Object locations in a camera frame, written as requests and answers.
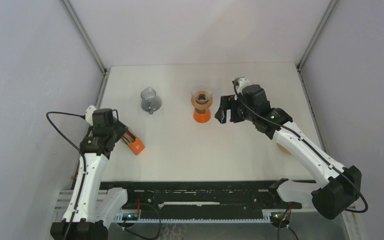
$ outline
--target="metal frame edge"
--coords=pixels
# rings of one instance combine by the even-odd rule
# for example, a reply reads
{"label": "metal frame edge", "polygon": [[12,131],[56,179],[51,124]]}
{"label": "metal frame edge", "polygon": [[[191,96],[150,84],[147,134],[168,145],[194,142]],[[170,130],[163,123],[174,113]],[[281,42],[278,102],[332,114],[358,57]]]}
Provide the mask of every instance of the metal frame edge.
{"label": "metal frame edge", "polygon": [[342,213],[342,219],[345,224],[346,233],[348,234],[350,240],[368,239],[361,217],[358,214],[344,211]]}
{"label": "metal frame edge", "polygon": [[301,82],[302,90],[304,91],[305,99],[307,100],[307,105],[308,105],[308,108],[309,108],[310,113],[311,113],[311,119],[312,119],[314,127],[315,127],[315,132],[317,133],[317,137],[318,137],[318,140],[320,142],[321,149],[323,149],[323,151],[325,151],[325,152],[329,152],[327,147],[326,147],[325,141],[323,141],[324,138],[323,138],[322,131],[320,129],[319,118],[317,117],[317,114],[314,111],[313,104],[312,104],[313,101],[312,101],[310,94],[309,94],[309,91],[307,89],[306,82],[304,80],[304,77],[303,77],[301,71],[298,70],[298,67],[296,67],[296,68],[297,68],[297,72],[298,72],[298,76],[299,76],[299,81]]}
{"label": "metal frame edge", "polygon": [[300,72],[303,69],[304,64],[306,63],[311,51],[313,50],[313,47],[315,46],[317,40],[320,37],[320,34],[322,33],[323,29],[326,26],[326,23],[328,22],[329,18],[331,17],[333,11],[335,10],[339,0],[331,0],[329,5],[326,8],[326,11],[324,11],[323,17],[321,18],[320,22],[318,23],[310,42],[308,43],[307,47],[305,48],[305,51],[299,60],[297,64],[298,71]]}
{"label": "metal frame edge", "polygon": [[101,107],[102,99],[104,98],[105,89],[107,87],[108,78],[110,77],[111,68],[107,68],[105,73],[102,74],[101,82],[99,85],[99,89],[96,93],[95,101],[93,104],[97,109]]}
{"label": "metal frame edge", "polygon": [[105,66],[101,60],[101,58],[98,55],[97,50],[95,49],[88,33],[85,30],[85,27],[83,26],[82,22],[79,19],[79,16],[77,15],[76,11],[73,8],[73,5],[71,4],[70,0],[59,0],[62,7],[64,8],[65,12],[67,13],[68,17],[71,20],[71,23],[73,24],[75,30],[77,31],[78,35],[80,36],[81,40],[83,41],[84,45],[86,46],[88,52],[92,56],[93,60],[95,61],[96,65],[98,66],[99,70],[104,74],[105,73]]}

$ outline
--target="metal floor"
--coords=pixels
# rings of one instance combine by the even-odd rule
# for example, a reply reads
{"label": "metal floor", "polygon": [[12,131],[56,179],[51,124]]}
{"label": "metal floor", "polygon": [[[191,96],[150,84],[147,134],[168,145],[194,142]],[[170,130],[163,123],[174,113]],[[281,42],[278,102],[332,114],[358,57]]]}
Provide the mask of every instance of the metal floor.
{"label": "metal floor", "polygon": [[[290,226],[300,240],[349,240],[342,217],[328,220],[316,212],[293,213]],[[141,223],[130,228],[152,238],[158,224]],[[113,223],[109,240],[139,240]],[[276,240],[277,229],[267,223],[168,223],[163,224],[158,240]],[[295,240],[289,230],[280,230],[281,240]]]}

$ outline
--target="black cable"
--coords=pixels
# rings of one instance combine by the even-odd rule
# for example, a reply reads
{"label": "black cable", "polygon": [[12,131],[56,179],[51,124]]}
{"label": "black cable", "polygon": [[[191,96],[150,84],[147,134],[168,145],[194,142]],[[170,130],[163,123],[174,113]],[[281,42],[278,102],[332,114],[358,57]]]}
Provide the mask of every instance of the black cable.
{"label": "black cable", "polygon": [[[259,117],[260,119],[270,123],[270,124],[273,124],[275,126],[278,126],[280,128],[283,128],[283,129],[286,129],[288,130],[289,132],[293,133],[295,136],[298,137],[298,140],[302,141],[305,145],[307,145],[325,164],[327,164],[328,166],[331,166],[332,164],[330,162],[328,162],[311,144],[309,144],[308,141],[306,141],[304,138],[301,137],[301,135],[299,135],[296,131],[294,131],[293,129],[287,127],[287,126],[284,126],[284,125],[280,125],[276,122],[273,122],[273,121],[270,121],[264,117],[262,117],[261,115],[259,115],[258,113],[256,113],[254,110],[252,110],[249,106],[247,106],[245,104],[245,102],[242,100],[241,96],[238,94],[238,91],[236,90],[236,86],[235,86],[235,83],[233,83],[233,90],[234,90],[234,94],[236,95],[237,99],[239,100],[240,103],[242,103],[242,105],[244,107],[246,107],[251,113],[253,113],[255,116]],[[344,177],[350,184],[351,186],[357,191],[357,194],[361,197],[361,200],[363,201],[364,203],[364,209],[363,210],[353,210],[353,209],[345,209],[345,211],[347,212],[351,212],[351,213],[358,213],[358,214],[361,214],[361,213],[365,213],[369,210],[369,204],[367,203],[365,197],[362,195],[362,193],[360,192],[360,190],[354,185],[354,183],[348,178],[346,177],[341,171],[339,171],[335,166],[332,165],[331,169],[333,169],[335,172],[337,172],[339,175],[341,175],[342,177]]]}
{"label": "black cable", "polygon": [[292,234],[295,236],[296,240],[300,240],[300,239],[298,238],[297,233],[296,233],[290,226],[288,226],[287,228],[292,232]]}
{"label": "black cable", "polygon": [[124,222],[122,223],[121,227],[123,228],[123,230],[125,230],[126,232],[136,236],[136,237],[139,237],[141,239],[145,239],[145,240],[155,240],[157,239],[159,236],[160,236],[160,232],[161,232],[161,217],[160,217],[160,213],[158,212],[157,209],[155,209],[155,207],[153,207],[152,205],[150,204],[147,204],[147,203],[141,203],[141,202],[138,202],[138,203],[131,203],[131,204],[127,204],[127,205],[124,205],[123,208],[125,207],[128,207],[128,206],[135,206],[135,205],[145,205],[145,206],[148,206],[148,207],[151,207],[155,212],[156,212],[156,215],[158,216],[158,220],[159,220],[159,224],[158,224],[158,232],[156,233],[156,236],[155,237],[152,237],[152,238],[149,238],[149,237],[146,237],[146,236],[142,236],[142,235],[139,235],[137,234],[136,232],[133,232],[131,230],[129,230],[128,228],[125,228],[124,227],[124,224],[126,223],[127,220],[124,220]]}
{"label": "black cable", "polygon": [[[77,115],[77,114],[73,114],[73,113],[68,113],[68,112],[61,112],[61,111],[49,111],[49,112],[46,113],[46,119],[52,125],[52,127],[57,131],[57,133],[59,135],[61,135],[61,137],[63,139],[65,139],[74,149],[77,150],[77,152],[81,155],[81,158],[83,159],[83,174],[81,176],[80,188],[78,190],[77,198],[76,198],[75,203],[74,203],[74,210],[77,210],[77,207],[79,205],[80,193],[82,192],[83,183],[85,181],[85,176],[86,176],[86,158],[85,158],[85,155],[80,151],[80,149],[68,137],[66,137],[64,135],[64,133],[62,133],[58,129],[58,127],[52,122],[51,118],[49,117],[50,114],[60,114],[60,115],[75,116],[75,117],[79,117],[79,118],[82,118],[82,119],[85,119],[85,116],[84,115]],[[73,222],[73,219],[74,219],[75,212],[76,211],[73,211],[71,213],[70,221],[68,222],[67,229],[65,230],[64,236],[62,238],[63,240],[66,240],[66,238],[67,238],[67,235],[68,235],[69,230],[70,230],[70,226],[72,225],[72,222]]]}
{"label": "black cable", "polygon": [[280,219],[280,223],[279,223],[279,227],[277,228],[277,240],[281,240],[281,227],[282,227],[282,222],[284,221],[284,218],[286,216],[286,213],[289,211],[289,209],[291,208],[291,206],[287,207],[285,212],[283,213],[282,215],[282,218]]}

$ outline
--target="clear cup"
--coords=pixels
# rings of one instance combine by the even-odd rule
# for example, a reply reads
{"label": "clear cup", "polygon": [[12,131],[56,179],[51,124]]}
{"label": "clear cup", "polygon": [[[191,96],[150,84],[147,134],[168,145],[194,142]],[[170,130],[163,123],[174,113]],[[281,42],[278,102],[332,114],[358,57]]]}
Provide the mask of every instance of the clear cup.
{"label": "clear cup", "polygon": [[140,106],[149,114],[153,114],[155,111],[160,109],[163,104],[161,98],[157,96],[157,92],[150,86],[145,88],[140,93],[140,97],[142,98]]}

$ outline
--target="orange box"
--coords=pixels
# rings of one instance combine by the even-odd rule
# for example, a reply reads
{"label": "orange box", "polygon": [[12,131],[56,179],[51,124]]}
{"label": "orange box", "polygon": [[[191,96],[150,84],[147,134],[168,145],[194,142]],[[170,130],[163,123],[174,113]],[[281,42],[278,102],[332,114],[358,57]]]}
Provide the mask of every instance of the orange box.
{"label": "orange box", "polygon": [[142,152],[142,150],[145,149],[145,145],[142,143],[139,137],[136,137],[134,139],[134,142],[129,143],[128,146],[135,155],[139,155]]}

